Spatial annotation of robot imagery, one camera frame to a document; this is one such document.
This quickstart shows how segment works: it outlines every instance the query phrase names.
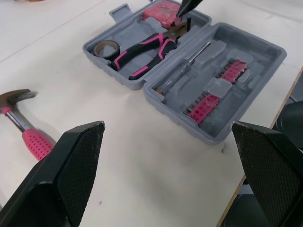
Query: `case latch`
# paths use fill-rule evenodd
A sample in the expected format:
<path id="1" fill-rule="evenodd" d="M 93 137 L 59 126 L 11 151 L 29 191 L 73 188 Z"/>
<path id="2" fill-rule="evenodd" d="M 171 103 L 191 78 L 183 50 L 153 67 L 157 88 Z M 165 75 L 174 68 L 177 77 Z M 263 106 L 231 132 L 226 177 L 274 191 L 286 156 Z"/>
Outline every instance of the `case latch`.
<path id="1" fill-rule="evenodd" d="M 110 11 L 109 14 L 112 16 L 116 23 L 124 20 L 126 17 L 133 14 L 132 10 L 129 8 L 128 4 L 123 4 L 114 10 Z"/>

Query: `roll of tape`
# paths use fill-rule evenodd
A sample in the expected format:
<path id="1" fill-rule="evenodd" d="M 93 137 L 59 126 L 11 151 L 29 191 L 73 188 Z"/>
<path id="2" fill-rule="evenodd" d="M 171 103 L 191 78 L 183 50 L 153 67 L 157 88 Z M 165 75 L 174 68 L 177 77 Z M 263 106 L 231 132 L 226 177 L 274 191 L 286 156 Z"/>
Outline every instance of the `roll of tape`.
<path id="1" fill-rule="evenodd" d="M 101 56 L 100 51 L 102 51 L 106 46 L 114 47 L 115 51 L 110 55 Z M 113 61 L 120 55 L 120 46 L 115 41 L 103 40 L 94 47 L 94 55 L 97 56 L 97 57 L 100 57 L 100 58 L 104 58 L 106 60 Z"/>

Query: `pink plastic piece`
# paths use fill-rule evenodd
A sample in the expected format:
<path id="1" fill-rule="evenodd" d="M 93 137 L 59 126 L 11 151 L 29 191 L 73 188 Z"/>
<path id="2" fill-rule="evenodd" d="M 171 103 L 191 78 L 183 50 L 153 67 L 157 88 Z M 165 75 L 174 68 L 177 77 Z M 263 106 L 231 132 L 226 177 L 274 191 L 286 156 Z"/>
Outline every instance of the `pink plastic piece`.
<path id="1" fill-rule="evenodd" d="M 208 94 L 188 116 L 200 124 L 219 102 L 220 98 Z"/>
<path id="2" fill-rule="evenodd" d="M 149 17 L 153 17 L 161 23 L 163 28 L 168 29 L 172 23 L 178 24 L 181 22 L 181 18 L 176 17 L 178 11 L 178 4 L 162 1 L 145 10 L 142 13 L 142 18 L 146 20 Z"/>
<path id="3" fill-rule="evenodd" d="M 115 62 L 115 64 L 116 64 L 116 66 L 117 66 L 117 69 L 118 70 L 120 70 L 120 65 L 119 65 L 119 60 L 120 60 L 120 58 L 122 58 L 124 55 L 126 55 L 127 54 L 127 51 L 124 51 L 122 54 L 120 54 L 115 60 L 114 60 L 114 62 Z"/>
<path id="4" fill-rule="evenodd" d="M 156 39 L 159 39 L 160 47 L 162 47 L 162 45 L 163 45 L 163 34 L 162 33 L 159 34 L 159 35 L 157 35 L 157 36 L 155 36 L 155 37 L 153 37 L 153 38 L 151 38 L 151 39 L 149 39 L 149 40 L 141 42 L 139 44 L 149 44 L 150 42 L 155 41 Z"/>
<path id="5" fill-rule="evenodd" d="M 6 106 L 2 109 L 2 113 L 6 116 L 8 111 L 13 111 L 13 107 L 11 106 Z"/>
<path id="6" fill-rule="evenodd" d="M 228 82 L 235 83 L 236 79 L 245 71 L 246 68 L 247 63 L 236 60 L 221 76 L 221 78 L 227 80 Z"/>
<path id="7" fill-rule="evenodd" d="M 159 56 L 160 56 L 161 60 L 163 60 L 164 57 L 165 57 L 165 56 L 163 56 L 163 50 L 164 50 L 164 48 L 166 47 L 166 45 L 167 45 L 169 42 L 176 43 L 175 40 L 173 40 L 173 39 L 166 39 L 166 40 L 165 40 L 163 46 L 162 46 L 162 47 L 160 48 L 160 50 L 159 50 Z"/>
<path id="8" fill-rule="evenodd" d="M 28 129 L 22 133 L 22 138 L 29 151 L 40 161 L 53 149 L 53 144 L 35 129 Z"/>
<path id="9" fill-rule="evenodd" d="M 135 77 L 135 76 L 139 75 L 140 73 L 144 72 L 144 71 L 147 70 L 147 69 L 148 69 L 148 67 L 147 67 L 147 66 L 144 66 L 142 69 L 140 69 L 140 70 L 138 70 L 137 72 L 133 73 L 133 74 L 131 75 L 131 77 Z"/>

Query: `hammer head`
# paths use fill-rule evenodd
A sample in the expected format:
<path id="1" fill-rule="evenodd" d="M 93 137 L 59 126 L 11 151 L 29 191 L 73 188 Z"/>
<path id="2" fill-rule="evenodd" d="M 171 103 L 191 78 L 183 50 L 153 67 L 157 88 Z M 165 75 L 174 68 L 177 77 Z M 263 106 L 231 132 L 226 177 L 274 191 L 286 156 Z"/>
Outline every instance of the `hammer head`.
<path id="1" fill-rule="evenodd" d="M 36 94 L 31 92 L 29 89 L 22 89 L 16 91 L 10 91 L 0 95 L 0 109 L 13 106 L 16 102 L 24 99 L 33 98 Z"/>

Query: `red box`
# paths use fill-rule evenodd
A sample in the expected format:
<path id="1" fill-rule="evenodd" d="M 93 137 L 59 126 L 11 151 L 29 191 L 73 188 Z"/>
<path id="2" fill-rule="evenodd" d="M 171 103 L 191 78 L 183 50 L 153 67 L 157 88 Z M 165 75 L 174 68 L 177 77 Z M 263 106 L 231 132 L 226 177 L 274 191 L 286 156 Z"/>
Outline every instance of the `red box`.
<path id="1" fill-rule="evenodd" d="M 163 28 L 170 28 L 171 24 L 181 22 L 181 18 L 176 17 L 179 5 L 170 1 L 159 2 L 158 4 L 145 10 L 142 14 L 143 20 L 153 17 L 158 20 Z"/>

